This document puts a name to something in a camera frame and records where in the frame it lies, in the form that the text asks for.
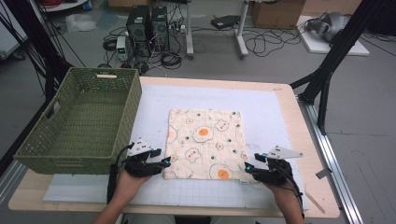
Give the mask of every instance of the metal rail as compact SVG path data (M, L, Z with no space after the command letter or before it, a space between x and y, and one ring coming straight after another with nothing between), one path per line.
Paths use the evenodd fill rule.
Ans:
M314 134L318 140L320 146L320 151L322 158L325 160L328 168L332 170L331 180L338 192L339 199L343 205L346 217L351 224L362 224L361 214L358 210L355 201L353 200L352 194L349 191L347 182L344 179L341 167L335 158L334 152L332 150L332 145L330 144L327 135L321 133L318 123L318 112L313 105L304 105L308 117L310 118L310 123L314 130Z

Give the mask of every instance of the basket handle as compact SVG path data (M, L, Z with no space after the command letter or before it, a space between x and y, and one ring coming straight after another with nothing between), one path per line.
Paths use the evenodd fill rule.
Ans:
M49 120L52 120L54 116L58 113L58 111L61 109L61 102L59 100L54 100L51 105L49 105L47 111L46 111L46 117Z

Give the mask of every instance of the cartoon bear print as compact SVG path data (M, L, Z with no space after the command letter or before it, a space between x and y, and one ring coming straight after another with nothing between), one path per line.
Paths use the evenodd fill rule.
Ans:
M186 152L186 159L190 163L194 163L197 159L201 158L201 153L198 148L192 147Z
M228 129L229 123L225 121L224 119L219 119L219 121L216 123L215 127L219 132L224 132Z

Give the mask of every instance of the wheel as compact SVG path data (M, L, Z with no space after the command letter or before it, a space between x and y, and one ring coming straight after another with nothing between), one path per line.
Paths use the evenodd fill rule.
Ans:
M25 56L21 53L20 50L16 50L11 54L12 58L18 61L25 60Z

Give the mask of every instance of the computer tower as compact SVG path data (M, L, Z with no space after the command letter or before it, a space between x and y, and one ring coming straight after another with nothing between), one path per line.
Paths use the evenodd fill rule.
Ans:
M149 6L132 6L126 28L131 41L148 42L153 37Z
M166 7L155 7L151 12L151 23L155 36L155 46L162 51L169 50L169 31Z

